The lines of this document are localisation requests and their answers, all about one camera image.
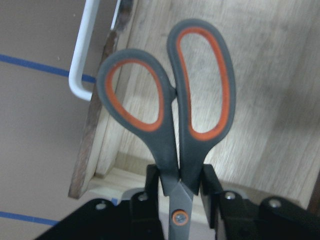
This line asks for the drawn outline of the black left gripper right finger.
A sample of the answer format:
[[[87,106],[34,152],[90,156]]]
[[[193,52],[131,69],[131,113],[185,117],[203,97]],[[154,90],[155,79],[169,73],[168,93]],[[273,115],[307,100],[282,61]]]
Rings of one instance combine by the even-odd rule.
[[[320,218],[279,196],[254,204],[232,190],[224,190],[205,164],[200,195],[208,225],[217,240],[318,240]]]

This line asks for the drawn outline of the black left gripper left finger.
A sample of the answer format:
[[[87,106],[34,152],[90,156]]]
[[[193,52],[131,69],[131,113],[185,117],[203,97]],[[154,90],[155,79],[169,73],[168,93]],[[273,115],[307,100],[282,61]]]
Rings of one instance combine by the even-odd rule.
[[[159,176],[157,166],[146,168],[143,189],[129,194],[118,205],[96,198],[88,201],[55,226],[38,236],[39,240],[162,240],[159,218]]]

